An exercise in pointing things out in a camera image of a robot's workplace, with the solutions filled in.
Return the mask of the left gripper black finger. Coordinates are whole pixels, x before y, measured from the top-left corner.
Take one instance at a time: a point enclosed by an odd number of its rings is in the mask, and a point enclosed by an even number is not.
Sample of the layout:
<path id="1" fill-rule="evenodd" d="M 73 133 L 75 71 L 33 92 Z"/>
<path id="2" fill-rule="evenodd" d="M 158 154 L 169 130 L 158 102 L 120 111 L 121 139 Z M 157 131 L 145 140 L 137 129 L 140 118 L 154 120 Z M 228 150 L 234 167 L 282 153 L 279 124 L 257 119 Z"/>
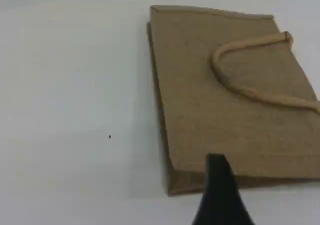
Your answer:
<path id="1" fill-rule="evenodd" d="M 194 225 L 253 225 L 234 173 L 223 154 L 206 157 L 205 190 Z"/>

